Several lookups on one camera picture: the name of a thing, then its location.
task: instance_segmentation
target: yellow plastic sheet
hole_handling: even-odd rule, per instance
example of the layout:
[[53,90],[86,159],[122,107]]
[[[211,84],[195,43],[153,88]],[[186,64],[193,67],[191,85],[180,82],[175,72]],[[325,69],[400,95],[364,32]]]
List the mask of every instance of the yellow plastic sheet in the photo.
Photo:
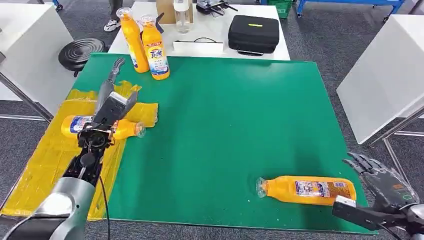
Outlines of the yellow plastic sheet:
[[[115,86],[115,91],[128,98],[140,86],[127,81]],[[29,159],[21,178],[13,189],[1,213],[11,216],[29,216],[49,195],[56,181],[63,175],[71,159],[81,152],[77,140],[67,138],[61,133],[61,125],[69,115],[89,116],[94,113],[97,93],[80,92],[72,89],[61,104],[44,136]],[[157,103],[136,103],[125,116],[132,122],[143,122],[151,128],[157,121]],[[103,156],[101,177],[104,181],[106,196],[110,196],[124,152],[126,140],[116,140]],[[104,216],[105,203],[100,183],[97,185],[88,212],[88,220],[99,220]]]

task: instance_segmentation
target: sneaker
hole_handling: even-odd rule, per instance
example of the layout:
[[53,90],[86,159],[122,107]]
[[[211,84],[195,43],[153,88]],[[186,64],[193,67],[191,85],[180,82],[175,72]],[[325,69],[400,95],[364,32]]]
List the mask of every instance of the sneaker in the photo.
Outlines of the sneaker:
[[112,32],[113,30],[119,28],[121,26],[121,22],[117,20],[109,20],[109,22],[104,26],[103,30],[105,32]]

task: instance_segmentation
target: tide logo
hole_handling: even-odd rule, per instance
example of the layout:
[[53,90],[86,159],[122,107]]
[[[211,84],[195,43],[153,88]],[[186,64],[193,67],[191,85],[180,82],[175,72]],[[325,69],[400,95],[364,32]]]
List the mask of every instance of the tide logo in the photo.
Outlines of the tide logo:
[[164,51],[159,46],[151,47],[148,53],[151,59],[158,59],[164,55]]

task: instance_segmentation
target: gray carpet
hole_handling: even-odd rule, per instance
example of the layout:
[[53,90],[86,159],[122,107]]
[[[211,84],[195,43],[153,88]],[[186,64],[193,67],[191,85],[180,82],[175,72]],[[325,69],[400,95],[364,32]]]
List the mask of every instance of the gray carpet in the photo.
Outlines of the gray carpet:
[[[109,4],[106,0],[62,0],[64,10],[60,12],[64,24],[75,39],[95,37],[110,45],[117,33],[103,32],[108,20]],[[253,0],[237,0],[234,3],[253,4]],[[124,6],[131,6],[131,0],[124,0]],[[412,3],[407,1],[399,13],[407,13]],[[358,145],[343,111],[336,88],[359,58],[367,45],[382,27],[381,20],[390,7],[370,5],[306,3],[303,17],[297,18],[292,9],[282,27],[290,57],[293,60],[317,62],[329,98],[337,116],[346,145],[350,151],[373,156],[392,166],[390,157],[382,144],[370,148]],[[0,113],[26,113],[31,110],[18,102],[1,102]],[[2,138],[0,140],[0,199],[9,192],[15,180],[31,156],[47,124],[39,121],[16,121],[0,119]],[[419,120],[411,130],[424,130],[424,121]],[[411,181],[412,186],[424,198],[424,139],[419,137],[394,136],[392,145]],[[370,203],[372,196],[366,191]],[[0,220],[0,237],[16,222],[15,218]],[[87,240],[105,240],[105,221],[90,222],[86,226]],[[336,233],[293,232],[256,229],[235,229],[218,227],[183,226],[131,221],[112,221],[111,239],[235,239],[235,240],[383,240],[391,239],[381,231],[378,236],[346,235]]]

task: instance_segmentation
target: clear plastic bottle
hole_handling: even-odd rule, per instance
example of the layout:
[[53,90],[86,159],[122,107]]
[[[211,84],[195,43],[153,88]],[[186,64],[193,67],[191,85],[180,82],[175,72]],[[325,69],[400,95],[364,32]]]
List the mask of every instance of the clear plastic bottle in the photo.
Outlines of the clear plastic bottle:
[[170,76],[170,67],[165,54],[162,35],[155,26],[155,21],[151,15],[141,17],[143,26],[142,42],[150,72],[154,79],[162,80]]
[[174,0],[176,30],[181,34],[186,34],[190,30],[190,14],[188,0]]
[[[69,115],[62,122],[62,134],[68,138],[76,138],[77,134],[83,129],[86,123],[91,123],[92,116]],[[132,136],[142,138],[146,128],[142,122],[131,122],[127,119],[121,119],[113,125],[113,137],[117,140],[126,139]]]
[[128,44],[129,55],[137,73],[149,71],[149,63],[140,39],[140,28],[133,19],[133,12],[129,7],[121,7],[116,11],[120,18],[121,28]]

